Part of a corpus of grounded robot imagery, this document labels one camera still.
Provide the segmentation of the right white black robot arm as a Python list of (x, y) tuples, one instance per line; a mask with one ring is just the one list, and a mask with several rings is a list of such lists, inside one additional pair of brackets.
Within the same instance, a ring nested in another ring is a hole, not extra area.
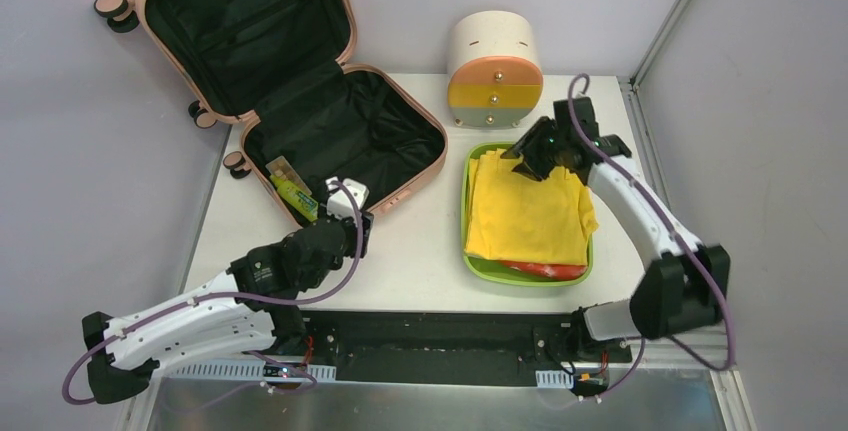
[(515, 173), (537, 182), (569, 170), (615, 215), (644, 265), (632, 296), (588, 307), (567, 335), (569, 351), (595, 359), (613, 339), (669, 338), (720, 323), (730, 256), (705, 245), (672, 215), (640, 176), (632, 152), (599, 131), (590, 98), (560, 100), (503, 154)]

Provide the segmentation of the cream three-drawer round cabinet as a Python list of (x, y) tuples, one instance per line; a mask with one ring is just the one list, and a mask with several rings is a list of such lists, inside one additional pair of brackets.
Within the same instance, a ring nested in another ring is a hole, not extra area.
[(447, 104), (457, 126), (518, 126), (536, 107), (544, 83), (529, 21), (502, 10), (464, 17), (450, 33), (447, 75)]

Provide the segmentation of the pink hard-shell suitcase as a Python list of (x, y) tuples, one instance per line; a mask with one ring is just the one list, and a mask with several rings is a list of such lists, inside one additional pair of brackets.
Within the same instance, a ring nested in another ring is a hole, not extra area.
[(243, 127), (240, 179), (278, 198), (283, 159), (309, 194), (330, 178), (364, 184), (382, 214), (442, 170), (442, 124), (382, 70), (355, 64), (349, 0), (95, 0), (116, 33), (143, 28), (194, 94), (195, 124)]

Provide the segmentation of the yellow cloth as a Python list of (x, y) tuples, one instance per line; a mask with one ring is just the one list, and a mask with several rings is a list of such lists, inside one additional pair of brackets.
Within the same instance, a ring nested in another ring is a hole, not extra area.
[(513, 170), (520, 158), (503, 153), (487, 150), (469, 161), (464, 251), (498, 262), (586, 266), (598, 229), (587, 186), (562, 167), (534, 181)]

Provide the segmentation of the green plastic tray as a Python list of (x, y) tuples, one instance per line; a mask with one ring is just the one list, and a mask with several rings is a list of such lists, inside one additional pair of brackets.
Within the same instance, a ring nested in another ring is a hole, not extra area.
[(510, 269), (504, 265), (501, 265), (498, 261), (490, 261), (482, 258), (476, 258), (464, 251), (464, 243), (466, 238), (466, 227), (467, 227), (467, 208), (468, 208), (468, 199), (467, 195), (469, 194), (469, 185), (468, 185), (468, 168), (469, 161), (472, 158), (478, 157), (483, 154), (487, 150), (494, 150), (496, 148), (502, 148), (504, 151), (511, 146), (509, 142), (493, 142), (493, 143), (484, 143), (480, 144), (469, 152), (468, 158), (465, 163), (465, 170), (463, 176), (463, 185), (462, 185), (462, 197), (461, 197), (461, 213), (460, 213), (460, 228), (461, 228), (461, 247), (463, 250), (463, 259), (467, 267), (477, 276), (501, 283), (501, 284), (510, 284), (517, 286), (530, 286), (530, 287), (560, 287), (560, 286), (569, 286), (580, 283), (585, 280), (589, 273), (591, 272), (593, 265), (593, 243), (592, 237), (589, 241), (588, 247), (588, 260), (589, 263), (586, 265), (587, 271), (586, 273), (573, 281), (557, 281), (548, 278), (543, 278), (539, 276), (534, 276), (530, 274), (525, 274), (520, 271), (516, 271)]

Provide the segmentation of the yellow green spray bottle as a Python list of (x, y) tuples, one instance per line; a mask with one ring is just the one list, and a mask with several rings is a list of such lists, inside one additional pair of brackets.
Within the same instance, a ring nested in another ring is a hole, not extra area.
[(309, 222), (314, 222), (318, 218), (319, 203), (298, 185), (276, 175), (271, 175), (270, 181), (277, 195), (301, 216)]

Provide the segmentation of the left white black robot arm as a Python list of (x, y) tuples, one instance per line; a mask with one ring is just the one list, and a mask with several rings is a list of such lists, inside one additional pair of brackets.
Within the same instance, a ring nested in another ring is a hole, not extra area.
[(82, 320), (91, 400), (124, 401), (153, 377), (249, 351), (293, 355), (307, 331), (300, 293), (321, 285), (345, 259), (367, 252), (374, 216), (320, 218), (281, 241), (250, 250), (199, 287), (124, 317)]

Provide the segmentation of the red white tie-dye cloth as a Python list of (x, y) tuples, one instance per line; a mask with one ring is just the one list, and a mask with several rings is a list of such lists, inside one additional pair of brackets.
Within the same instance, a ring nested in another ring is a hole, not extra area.
[(500, 261), (500, 264), (525, 274), (557, 281), (573, 281), (582, 277), (587, 271), (585, 265), (573, 264), (542, 264), (519, 261)]

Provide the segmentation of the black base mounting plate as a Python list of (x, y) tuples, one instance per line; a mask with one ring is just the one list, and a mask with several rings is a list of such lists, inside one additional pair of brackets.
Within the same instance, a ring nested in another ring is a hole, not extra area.
[(622, 339), (596, 342), (557, 314), (306, 310), (277, 321), (268, 355), (307, 355), (344, 382), (529, 387), (632, 360)]

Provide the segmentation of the brown small flat item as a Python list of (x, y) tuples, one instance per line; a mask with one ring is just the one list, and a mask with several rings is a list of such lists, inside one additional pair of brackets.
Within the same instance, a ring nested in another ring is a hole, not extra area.
[(265, 168), (269, 173), (271, 183), (275, 187), (284, 182), (289, 182), (290, 184), (295, 185), (306, 195), (312, 195), (312, 191), (308, 185), (284, 156), (278, 156), (277, 158), (269, 161), (265, 165)]

